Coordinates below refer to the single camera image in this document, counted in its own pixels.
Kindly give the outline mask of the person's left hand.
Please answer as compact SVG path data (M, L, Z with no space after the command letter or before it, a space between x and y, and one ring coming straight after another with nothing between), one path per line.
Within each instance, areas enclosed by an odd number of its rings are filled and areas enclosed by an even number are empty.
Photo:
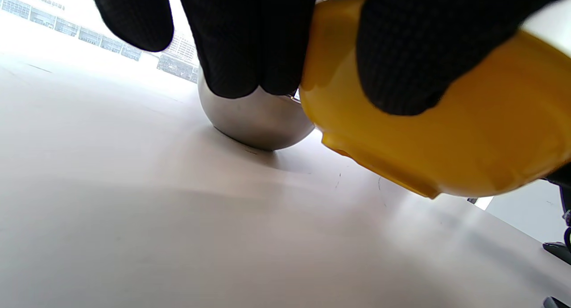
M180 0L210 90L238 99L301 83L316 0ZM435 107L459 77L558 0L365 0L356 41L366 97L390 115Z

